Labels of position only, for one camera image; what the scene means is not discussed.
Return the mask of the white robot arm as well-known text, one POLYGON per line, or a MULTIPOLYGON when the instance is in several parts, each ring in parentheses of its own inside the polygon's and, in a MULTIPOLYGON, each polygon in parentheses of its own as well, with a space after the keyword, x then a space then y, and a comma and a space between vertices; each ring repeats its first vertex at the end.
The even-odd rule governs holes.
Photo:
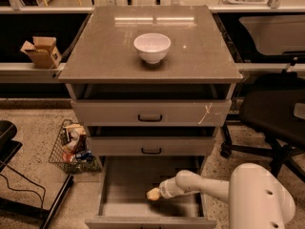
POLYGON ((265 168, 243 163, 230 179, 202 177, 182 170, 147 193, 147 199, 205 194, 229 205, 230 229, 285 229, 295 216, 295 201, 288 190, 265 168))

